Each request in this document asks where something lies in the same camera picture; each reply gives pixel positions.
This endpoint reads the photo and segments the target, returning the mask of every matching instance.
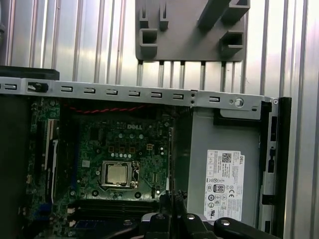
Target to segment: dell logo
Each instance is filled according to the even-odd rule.
[[[142,130],[142,126],[141,125],[137,125],[137,124],[128,124],[128,129]]]

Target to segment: metal wall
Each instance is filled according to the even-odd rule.
[[[57,69],[62,81],[293,97],[285,238],[319,238],[319,1],[251,0],[247,57],[226,64],[138,62],[134,7],[134,0],[2,0],[0,60]]]

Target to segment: barcode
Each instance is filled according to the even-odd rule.
[[[231,163],[231,153],[223,153],[222,162]]]

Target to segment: red and black wire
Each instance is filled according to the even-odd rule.
[[[97,114],[97,113],[105,113],[105,112],[132,112],[136,110],[140,110],[142,108],[145,108],[147,105],[141,105],[137,107],[131,107],[131,108],[105,108],[101,110],[80,110],[76,107],[70,106],[68,104],[63,104],[65,107],[68,107],[70,110],[76,112],[76,113],[81,113],[81,114]]]

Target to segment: power supply label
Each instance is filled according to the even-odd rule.
[[[241,220],[245,156],[240,151],[208,150],[204,215]]]

